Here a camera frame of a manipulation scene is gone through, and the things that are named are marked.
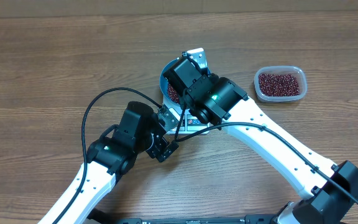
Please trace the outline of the red beans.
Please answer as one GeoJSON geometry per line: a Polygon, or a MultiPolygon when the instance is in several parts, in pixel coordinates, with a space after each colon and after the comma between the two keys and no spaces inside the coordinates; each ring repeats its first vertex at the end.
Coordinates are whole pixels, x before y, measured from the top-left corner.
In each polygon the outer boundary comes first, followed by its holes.
{"type": "Polygon", "coordinates": [[[284,97],[298,96],[307,92],[306,85],[292,75],[274,75],[271,73],[260,73],[258,76],[259,90],[265,96],[284,97]]]}

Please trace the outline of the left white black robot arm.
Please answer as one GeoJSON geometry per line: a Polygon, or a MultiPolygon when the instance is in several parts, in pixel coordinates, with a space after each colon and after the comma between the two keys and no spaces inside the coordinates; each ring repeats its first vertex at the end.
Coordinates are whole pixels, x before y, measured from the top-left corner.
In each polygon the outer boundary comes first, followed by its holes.
{"type": "Polygon", "coordinates": [[[110,126],[91,143],[75,179],[41,223],[83,223],[92,209],[146,152],[163,162],[177,148],[164,135],[180,122],[179,114],[163,105],[158,111],[131,101],[119,124],[110,126]]]}

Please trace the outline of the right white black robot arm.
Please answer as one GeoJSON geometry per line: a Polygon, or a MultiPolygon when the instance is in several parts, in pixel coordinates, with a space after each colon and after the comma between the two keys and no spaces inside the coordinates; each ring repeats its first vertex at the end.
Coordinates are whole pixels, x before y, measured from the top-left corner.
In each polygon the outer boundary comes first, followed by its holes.
{"type": "Polygon", "coordinates": [[[191,115],[251,147],[295,189],[300,201],[287,203],[271,223],[340,223],[358,199],[354,164],[336,164],[312,151],[272,121],[230,79],[187,57],[170,62],[161,76],[191,115]]]}

